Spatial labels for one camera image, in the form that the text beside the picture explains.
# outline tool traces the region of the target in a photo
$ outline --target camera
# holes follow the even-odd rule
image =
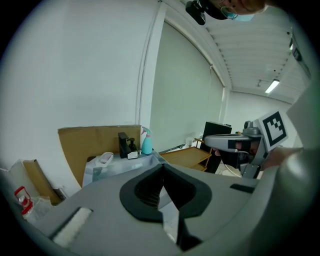
[[[204,25],[206,23],[205,10],[196,0],[188,2],[185,6],[185,10],[199,25]]]

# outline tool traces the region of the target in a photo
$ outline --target cardboard sheet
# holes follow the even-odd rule
[[[100,156],[105,152],[119,153],[118,133],[126,133],[135,139],[140,148],[140,125],[93,126],[62,128],[58,130],[60,143],[69,167],[82,186],[86,162],[89,157]]]
[[[38,190],[40,196],[50,197],[53,205],[61,202],[61,199],[52,189],[50,183],[42,172],[37,160],[23,161],[24,168],[32,180],[35,188]]]

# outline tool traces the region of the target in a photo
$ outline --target blue spray bottle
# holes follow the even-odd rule
[[[142,143],[141,151],[142,151],[143,154],[149,155],[149,154],[152,153],[152,142],[151,142],[151,138],[150,138],[150,136],[151,136],[150,133],[151,132],[146,127],[142,126],[142,128],[143,128],[143,132],[141,133],[141,135],[146,133],[146,137],[145,137],[145,139],[144,139],[144,141]]]

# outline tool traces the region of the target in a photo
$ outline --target gray robot arm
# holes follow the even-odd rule
[[[246,121],[242,134],[209,135],[204,143],[219,150],[224,164],[240,170],[244,178],[256,178],[260,167],[271,150],[288,138],[285,124],[279,111],[270,112],[255,121]],[[251,143],[258,142],[255,155],[250,154]],[[228,160],[229,154],[237,154],[236,160]]]

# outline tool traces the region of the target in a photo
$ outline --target wooden table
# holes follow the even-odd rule
[[[204,160],[209,160],[211,153],[205,152],[195,146],[160,154],[169,164],[179,165],[204,172],[207,167],[200,164]]]

